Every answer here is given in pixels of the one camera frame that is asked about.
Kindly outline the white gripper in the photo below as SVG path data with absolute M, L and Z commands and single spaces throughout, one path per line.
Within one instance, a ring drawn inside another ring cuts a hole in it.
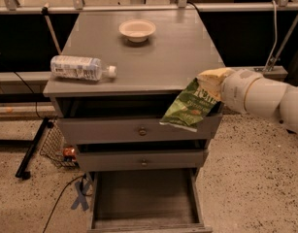
M 201 72 L 197 79 L 203 89 L 216 101 L 222 101 L 230 110 L 240 114 L 246 114 L 246 98 L 248 90 L 254 82 L 262 79 L 263 75 L 240 69 L 234 71 L 231 68 L 217 68 Z

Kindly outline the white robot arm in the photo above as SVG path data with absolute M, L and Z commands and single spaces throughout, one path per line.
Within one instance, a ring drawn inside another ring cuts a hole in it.
M 197 80 L 230 110 L 271 120 L 298 135 L 298 86 L 265 78 L 249 69 L 206 70 Z

